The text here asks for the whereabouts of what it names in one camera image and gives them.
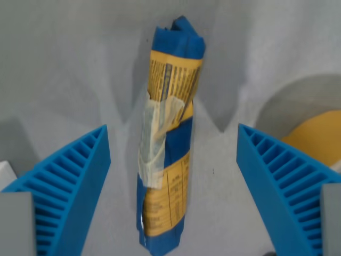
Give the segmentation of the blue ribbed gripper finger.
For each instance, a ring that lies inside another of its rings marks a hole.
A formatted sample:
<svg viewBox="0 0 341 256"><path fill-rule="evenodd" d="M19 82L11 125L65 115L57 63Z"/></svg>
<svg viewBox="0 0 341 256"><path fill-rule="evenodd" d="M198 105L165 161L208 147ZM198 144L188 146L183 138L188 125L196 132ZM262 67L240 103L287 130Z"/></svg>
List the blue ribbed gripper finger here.
<svg viewBox="0 0 341 256"><path fill-rule="evenodd" d="M32 194L37 255L81 255L110 164L103 125L3 189Z"/></svg>
<svg viewBox="0 0 341 256"><path fill-rule="evenodd" d="M277 255L322 255L321 187L340 174L286 143L238 125L237 164Z"/></svg>

